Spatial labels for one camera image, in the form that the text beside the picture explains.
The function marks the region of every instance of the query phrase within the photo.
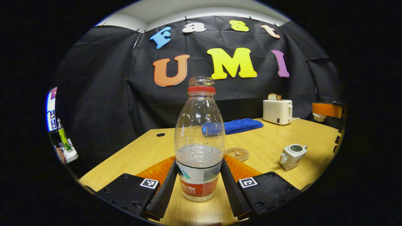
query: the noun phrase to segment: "monitor screen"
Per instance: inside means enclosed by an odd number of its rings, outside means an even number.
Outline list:
[[[57,87],[50,90],[47,94],[46,100],[46,121],[47,121],[47,130],[53,131],[57,129],[57,121],[55,115],[55,101],[56,101],[56,91]]]

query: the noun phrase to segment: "toaster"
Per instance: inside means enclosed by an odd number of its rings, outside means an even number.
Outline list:
[[[292,122],[292,101],[263,101],[263,119],[278,125]]]

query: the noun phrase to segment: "clear plastic bottle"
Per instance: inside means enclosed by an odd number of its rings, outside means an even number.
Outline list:
[[[190,78],[189,99],[174,132],[182,192],[193,201],[206,201],[214,195],[225,150],[224,122],[212,85],[212,78]]]

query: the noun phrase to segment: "coaster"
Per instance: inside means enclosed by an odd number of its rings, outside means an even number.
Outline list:
[[[230,157],[233,157],[241,162],[246,161],[250,157],[249,152],[243,148],[227,149],[224,154],[229,155]]]

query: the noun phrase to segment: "blue towel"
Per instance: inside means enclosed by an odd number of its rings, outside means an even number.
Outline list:
[[[262,122],[253,119],[233,120],[225,122],[224,124],[225,124],[225,133],[227,135],[257,129],[264,126]]]

